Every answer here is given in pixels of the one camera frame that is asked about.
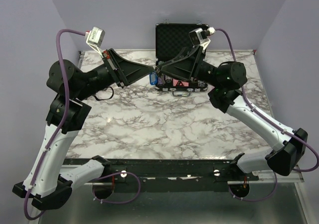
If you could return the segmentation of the blue key tag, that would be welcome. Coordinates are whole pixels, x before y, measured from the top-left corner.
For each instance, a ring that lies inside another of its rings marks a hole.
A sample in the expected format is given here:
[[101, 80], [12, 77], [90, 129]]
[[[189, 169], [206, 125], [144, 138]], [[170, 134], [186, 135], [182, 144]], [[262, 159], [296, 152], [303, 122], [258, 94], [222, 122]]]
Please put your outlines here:
[[150, 85], [152, 85], [152, 86], [157, 84], [158, 77], [157, 77], [156, 72], [152, 72], [149, 74], [149, 81], [150, 81]]

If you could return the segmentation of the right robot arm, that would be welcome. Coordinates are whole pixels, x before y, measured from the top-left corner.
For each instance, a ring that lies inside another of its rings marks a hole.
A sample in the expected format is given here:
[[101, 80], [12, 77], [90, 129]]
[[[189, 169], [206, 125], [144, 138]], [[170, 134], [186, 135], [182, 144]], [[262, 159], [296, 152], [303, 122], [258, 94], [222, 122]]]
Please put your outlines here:
[[241, 180], [247, 173], [263, 170], [289, 176], [305, 153], [307, 132], [279, 123], [245, 98], [240, 91], [247, 82], [243, 63], [228, 61], [215, 67], [205, 62], [204, 57], [201, 46], [190, 51], [183, 48], [173, 59], [158, 64], [156, 73], [176, 80], [199, 80], [212, 85], [213, 89], [208, 93], [212, 105], [243, 122], [268, 143], [270, 149], [235, 157], [229, 168], [233, 179]]

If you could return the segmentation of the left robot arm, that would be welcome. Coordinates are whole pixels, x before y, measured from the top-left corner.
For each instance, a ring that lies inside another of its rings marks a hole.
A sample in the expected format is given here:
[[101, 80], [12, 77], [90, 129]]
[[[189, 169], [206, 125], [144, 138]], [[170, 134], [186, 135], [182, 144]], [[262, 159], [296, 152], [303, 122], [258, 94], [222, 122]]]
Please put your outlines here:
[[40, 211], [59, 209], [78, 187], [95, 179], [104, 182], [110, 178], [111, 164], [101, 156], [70, 172], [60, 171], [91, 110], [84, 100], [114, 84], [127, 87], [154, 70], [152, 66], [124, 59], [113, 49], [102, 53], [102, 61], [88, 72], [66, 59], [50, 67], [46, 84], [56, 92], [56, 97], [46, 117], [43, 143], [28, 177], [12, 189]]

